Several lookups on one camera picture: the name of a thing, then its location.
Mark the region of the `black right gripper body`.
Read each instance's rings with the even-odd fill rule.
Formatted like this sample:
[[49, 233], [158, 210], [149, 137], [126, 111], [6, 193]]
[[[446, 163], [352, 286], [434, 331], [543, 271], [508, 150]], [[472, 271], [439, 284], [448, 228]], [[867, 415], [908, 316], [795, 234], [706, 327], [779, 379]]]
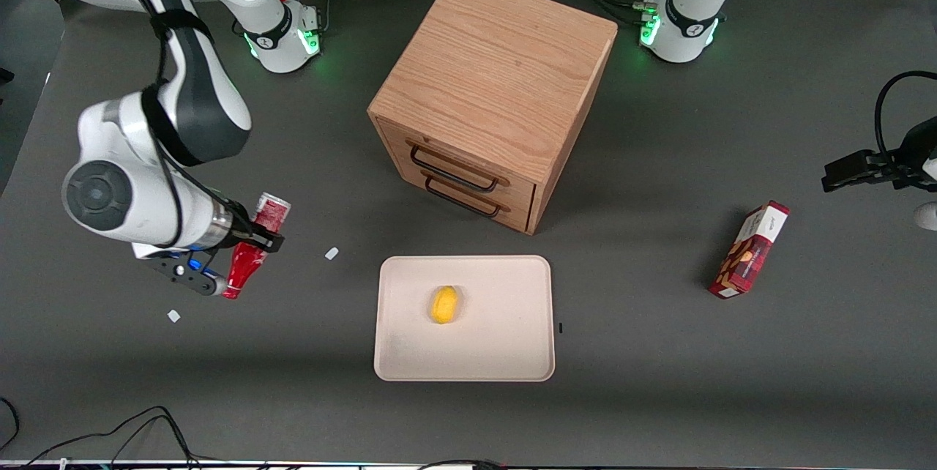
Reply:
[[220, 249], [228, 249], [228, 247], [234, 247], [242, 241], [252, 240], [254, 233], [253, 223], [243, 204], [228, 198], [224, 198], [222, 204], [225, 213], [231, 214], [231, 226], [228, 228], [228, 232], [225, 234], [224, 239], [221, 240], [221, 243], [218, 243], [218, 247]]

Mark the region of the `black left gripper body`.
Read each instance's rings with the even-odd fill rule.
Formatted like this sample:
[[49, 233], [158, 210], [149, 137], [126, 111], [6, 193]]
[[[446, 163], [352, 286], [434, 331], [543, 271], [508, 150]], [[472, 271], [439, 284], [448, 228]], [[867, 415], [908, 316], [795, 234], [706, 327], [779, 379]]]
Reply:
[[874, 117], [874, 132], [878, 146], [878, 166], [873, 184], [891, 182], [895, 190], [917, 187], [934, 190], [935, 177], [927, 166], [935, 167], [936, 117], [912, 127], [897, 149], [887, 150], [881, 132], [881, 117]]

